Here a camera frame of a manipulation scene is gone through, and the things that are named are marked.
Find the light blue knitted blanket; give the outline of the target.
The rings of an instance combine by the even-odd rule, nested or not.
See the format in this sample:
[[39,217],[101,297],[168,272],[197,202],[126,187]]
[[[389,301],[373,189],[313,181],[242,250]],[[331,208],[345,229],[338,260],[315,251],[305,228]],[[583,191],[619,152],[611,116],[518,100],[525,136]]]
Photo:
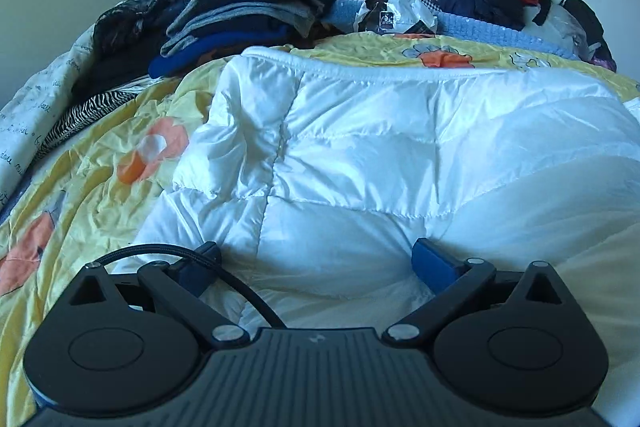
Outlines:
[[[322,18],[322,23],[333,26],[344,34],[356,32],[355,16],[364,0],[336,0]],[[435,12],[438,21],[439,36],[454,37],[461,40],[475,41],[494,46],[508,46],[529,51],[553,54],[567,60],[578,61],[579,57],[572,51],[541,39],[524,31],[474,20],[474,18],[445,12]]]

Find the yellow cartoon bedsheet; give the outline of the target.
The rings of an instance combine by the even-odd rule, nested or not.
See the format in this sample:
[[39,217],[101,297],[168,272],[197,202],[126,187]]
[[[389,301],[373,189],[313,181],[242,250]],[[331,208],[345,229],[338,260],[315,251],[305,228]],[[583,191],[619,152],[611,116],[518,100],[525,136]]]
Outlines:
[[[639,124],[634,80],[581,61],[450,37],[357,32],[306,50],[265,48],[348,67],[571,69],[605,84]],[[47,160],[1,225],[1,421],[24,424],[36,406],[23,371],[30,338],[89,262],[137,242],[191,135],[206,123],[235,54],[166,81],[115,110]]]

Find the white printed quilt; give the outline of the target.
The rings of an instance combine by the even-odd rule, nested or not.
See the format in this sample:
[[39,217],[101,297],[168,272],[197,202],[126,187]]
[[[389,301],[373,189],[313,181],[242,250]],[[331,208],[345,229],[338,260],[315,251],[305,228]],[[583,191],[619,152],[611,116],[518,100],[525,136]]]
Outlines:
[[93,62],[91,25],[70,49],[28,78],[1,109],[1,207],[10,200],[44,139],[70,105],[72,88]]

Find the white quilted duvet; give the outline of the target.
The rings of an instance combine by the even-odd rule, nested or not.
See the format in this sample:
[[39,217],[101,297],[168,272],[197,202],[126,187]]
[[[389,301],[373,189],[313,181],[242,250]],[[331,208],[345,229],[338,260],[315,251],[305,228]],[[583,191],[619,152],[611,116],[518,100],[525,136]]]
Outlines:
[[217,243],[290,326],[385,329],[431,296],[421,237],[503,270],[549,261],[608,349],[597,411],[638,424],[639,124],[580,72],[251,48],[136,239]]

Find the dark folded clothes pile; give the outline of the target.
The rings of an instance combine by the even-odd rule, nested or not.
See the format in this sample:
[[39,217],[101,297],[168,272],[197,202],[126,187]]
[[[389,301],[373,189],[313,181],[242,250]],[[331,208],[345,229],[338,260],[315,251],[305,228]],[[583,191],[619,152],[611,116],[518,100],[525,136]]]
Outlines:
[[247,46],[304,43],[337,0],[126,0],[93,26],[92,63],[76,104],[144,75],[184,72],[198,59]]

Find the black white plastic bag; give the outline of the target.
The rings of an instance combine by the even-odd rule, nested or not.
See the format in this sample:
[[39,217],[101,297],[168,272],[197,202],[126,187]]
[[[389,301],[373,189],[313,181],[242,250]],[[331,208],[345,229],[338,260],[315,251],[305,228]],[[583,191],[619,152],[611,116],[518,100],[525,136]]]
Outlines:
[[436,35],[438,21],[421,0],[364,0],[354,29],[378,35]]

